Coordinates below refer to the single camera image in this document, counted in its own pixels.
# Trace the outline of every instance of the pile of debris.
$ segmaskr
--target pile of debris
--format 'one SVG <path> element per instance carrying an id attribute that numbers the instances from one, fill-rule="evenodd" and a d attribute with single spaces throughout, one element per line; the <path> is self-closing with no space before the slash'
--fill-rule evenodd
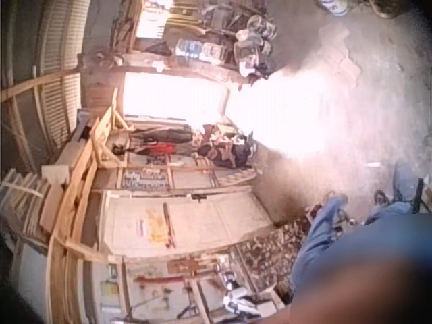
<path id="1" fill-rule="evenodd" d="M 306 218 L 297 220 L 268 236 L 237 245 L 256 291 L 262 292 L 280 283 L 290 287 L 292 266 L 306 237 L 307 224 Z"/>

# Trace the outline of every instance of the sunlight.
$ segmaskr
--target sunlight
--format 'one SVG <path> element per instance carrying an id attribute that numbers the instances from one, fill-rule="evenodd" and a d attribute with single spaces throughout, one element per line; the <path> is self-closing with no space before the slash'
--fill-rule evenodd
<path id="1" fill-rule="evenodd" d="M 203 79 L 163 74 L 126 73 L 126 115 L 185 119 L 192 125 L 214 124 L 227 88 Z"/>
<path id="2" fill-rule="evenodd" d="M 232 95 L 227 116 L 246 133 L 253 130 L 254 138 L 270 149 L 302 159 L 325 149 L 326 129 L 320 118 L 324 90 L 319 73 L 276 73 Z"/>

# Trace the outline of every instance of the wooden frame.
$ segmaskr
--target wooden frame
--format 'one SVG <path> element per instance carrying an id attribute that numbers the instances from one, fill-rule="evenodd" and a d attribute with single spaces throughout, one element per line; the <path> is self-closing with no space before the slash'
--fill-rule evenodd
<path id="1" fill-rule="evenodd" d="M 127 155 L 125 155 L 124 161 L 121 161 L 106 147 L 109 133 L 112 130 L 116 129 L 117 123 L 120 124 L 122 128 L 126 131 L 133 130 L 133 128 L 124 121 L 123 117 L 116 110 L 117 92 L 118 89 L 116 88 L 114 90 L 112 106 L 107 109 L 107 112 L 97 124 L 96 128 L 90 132 L 91 142 L 93 144 L 93 150 L 96 155 L 97 165 L 98 167 L 104 169 L 128 166 Z M 107 161 L 103 160 L 103 156 L 106 156 L 108 158 Z"/>

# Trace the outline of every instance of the sneaker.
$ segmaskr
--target sneaker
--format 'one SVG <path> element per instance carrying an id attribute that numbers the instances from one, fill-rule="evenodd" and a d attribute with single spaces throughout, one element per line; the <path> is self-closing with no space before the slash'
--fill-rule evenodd
<path id="1" fill-rule="evenodd" d="M 384 191 L 376 190 L 373 194 L 373 202 L 375 206 L 388 206 L 390 199 L 385 195 Z"/>

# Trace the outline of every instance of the shoe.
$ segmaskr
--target shoe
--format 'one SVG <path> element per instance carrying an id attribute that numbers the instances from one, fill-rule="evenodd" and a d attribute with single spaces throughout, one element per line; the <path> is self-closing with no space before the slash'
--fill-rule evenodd
<path id="1" fill-rule="evenodd" d="M 402 0 L 369 0 L 373 11 L 381 18 L 392 19 L 401 12 Z"/>
<path id="2" fill-rule="evenodd" d="M 390 199 L 385 195 L 384 191 L 376 190 L 373 194 L 373 202 L 375 206 L 388 206 L 390 205 Z"/>
<path id="3" fill-rule="evenodd" d="M 394 200 L 411 202 L 417 195 L 418 184 L 419 177 L 415 175 L 411 167 L 403 161 L 398 161 L 393 178 Z"/>

